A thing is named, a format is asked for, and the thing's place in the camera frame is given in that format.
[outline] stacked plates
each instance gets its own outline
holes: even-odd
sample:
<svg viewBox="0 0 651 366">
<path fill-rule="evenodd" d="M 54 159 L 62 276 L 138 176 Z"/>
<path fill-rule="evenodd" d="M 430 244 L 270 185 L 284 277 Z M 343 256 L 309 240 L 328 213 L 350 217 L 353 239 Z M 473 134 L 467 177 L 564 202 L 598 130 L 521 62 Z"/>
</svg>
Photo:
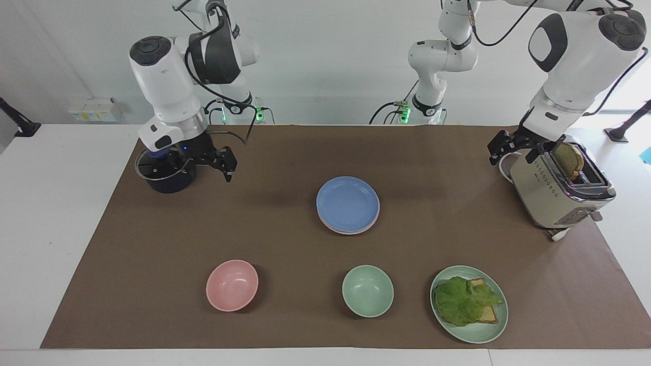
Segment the stacked plates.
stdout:
<svg viewBox="0 0 651 366">
<path fill-rule="evenodd" d="M 363 180 L 340 176 L 321 187 L 316 196 L 316 210 L 328 229 L 355 235 L 375 224 L 380 215 L 380 199 Z"/>
</svg>

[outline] brown paper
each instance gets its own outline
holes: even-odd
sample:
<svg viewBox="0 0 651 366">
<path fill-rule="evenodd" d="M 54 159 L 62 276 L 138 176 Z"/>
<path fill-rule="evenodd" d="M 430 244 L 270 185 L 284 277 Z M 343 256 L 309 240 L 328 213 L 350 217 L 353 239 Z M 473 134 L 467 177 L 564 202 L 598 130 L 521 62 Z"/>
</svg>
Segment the brown paper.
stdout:
<svg viewBox="0 0 651 366">
<path fill-rule="evenodd" d="M 485 271 L 508 300 L 506 331 L 482 348 L 651 348 L 651 319 L 598 228 L 586 220 L 551 243 L 488 162 L 497 131 L 260 126 L 246 147 L 215 138 L 239 161 L 230 184 L 199 167 L 172 195 L 135 174 L 139 145 L 42 348 L 474 348 L 430 308 L 434 276 L 456 264 Z M 335 234 L 317 216 L 319 187 L 342 175 L 380 196 L 364 234 Z M 205 285 L 230 259 L 252 263 L 260 288 L 244 310 L 220 313 Z M 379 318 L 343 302 L 360 264 L 395 286 Z"/>
</svg>

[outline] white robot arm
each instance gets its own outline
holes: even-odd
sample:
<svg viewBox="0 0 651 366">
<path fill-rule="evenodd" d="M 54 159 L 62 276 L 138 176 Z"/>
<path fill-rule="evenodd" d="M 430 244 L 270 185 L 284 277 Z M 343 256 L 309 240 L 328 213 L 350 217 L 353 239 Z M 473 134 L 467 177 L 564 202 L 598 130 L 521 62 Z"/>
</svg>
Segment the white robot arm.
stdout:
<svg viewBox="0 0 651 366">
<path fill-rule="evenodd" d="M 518 130 L 513 134 L 502 131 L 489 144 L 493 164 L 521 148 L 533 148 L 529 161 L 553 149 L 595 97 L 635 60 L 646 36 L 642 14 L 614 8 L 606 0 L 537 0 L 533 5 L 531 0 L 504 1 L 558 13 L 544 19 L 529 42 L 531 57 L 548 73 L 548 79 L 532 99 Z M 417 42 L 411 47 L 409 64 L 420 82 L 409 98 L 410 122 L 436 122 L 446 87 L 439 72 L 474 67 L 477 49 L 472 34 L 479 3 L 445 0 L 439 28 L 448 39 Z"/>
<path fill-rule="evenodd" d="M 205 15 L 205 33 L 150 36 L 136 42 L 129 52 L 133 74 L 154 107 L 154 116 L 139 136 L 152 153 L 160 155 L 161 150 L 172 148 L 184 160 L 219 169 L 230 181 L 237 160 L 229 147 L 213 146 L 193 81 L 206 89 L 209 84 L 220 85 L 226 113 L 251 121 L 257 110 L 241 71 L 257 61 L 258 51 L 250 39 L 242 41 L 243 59 L 236 39 L 244 38 L 224 0 L 186 0 L 174 9 L 183 8 Z"/>
</svg>

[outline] toasted bread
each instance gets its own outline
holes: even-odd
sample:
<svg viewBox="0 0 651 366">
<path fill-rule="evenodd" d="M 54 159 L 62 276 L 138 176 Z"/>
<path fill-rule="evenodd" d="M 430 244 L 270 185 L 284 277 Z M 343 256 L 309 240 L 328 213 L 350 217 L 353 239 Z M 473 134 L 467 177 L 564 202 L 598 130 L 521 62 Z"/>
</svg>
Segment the toasted bread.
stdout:
<svg viewBox="0 0 651 366">
<path fill-rule="evenodd" d="M 497 324 L 497 315 L 495 315 L 495 310 L 490 306 L 484 306 L 482 316 L 479 317 L 477 322 L 484 324 Z"/>
<path fill-rule="evenodd" d="M 554 152 L 554 157 L 570 180 L 579 177 L 585 162 L 581 151 L 568 143 L 562 143 Z"/>
<path fill-rule="evenodd" d="M 476 278 L 470 280 L 471 286 L 485 285 L 486 280 L 483 278 Z M 477 320 L 478 323 L 484 324 L 497 324 L 497 315 L 495 315 L 495 310 L 490 306 L 484 306 L 482 310 L 482 316 Z"/>
<path fill-rule="evenodd" d="M 470 280 L 470 285 L 472 287 L 479 286 L 479 285 L 485 285 L 485 284 L 486 284 L 486 280 L 483 279 L 483 278 L 475 278 L 475 279 Z"/>
</svg>

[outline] green plate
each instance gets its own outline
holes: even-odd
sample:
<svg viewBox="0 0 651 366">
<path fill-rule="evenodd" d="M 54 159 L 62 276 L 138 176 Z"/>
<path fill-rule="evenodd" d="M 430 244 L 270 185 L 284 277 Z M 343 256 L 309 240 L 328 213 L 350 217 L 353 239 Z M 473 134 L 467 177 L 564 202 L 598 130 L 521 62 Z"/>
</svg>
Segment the green plate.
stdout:
<svg viewBox="0 0 651 366">
<path fill-rule="evenodd" d="M 486 280 L 487 286 L 489 286 L 490 289 L 498 294 L 504 301 L 504 303 L 500 303 L 493 308 L 495 310 L 495 315 L 497 316 L 497 324 L 474 323 L 463 327 L 457 327 L 454 324 L 450 324 L 443 320 L 443 317 L 441 317 L 439 309 L 436 306 L 436 301 L 434 300 L 434 290 L 438 285 L 446 282 L 452 277 L 461 277 L 465 279 L 481 277 Z M 436 319 L 441 323 L 441 326 L 443 326 L 448 333 L 464 342 L 474 343 L 476 345 L 492 342 L 502 335 L 504 329 L 506 329 L 506 323 L 508 322 L 508 305 L 506 304 L 504 292 L 502 292 L 502 289 L 497 286 L 497 283 L 493 281 L 491 277 L 476 268 L 468 266 L 453 266 L 442 270 L 441 273 L 436 275 L 434 282 L 432 282 L 432 287 L 430 288 L 430 303 L 432 304 L 432 311 L 434 312 Z"/>
</svg>

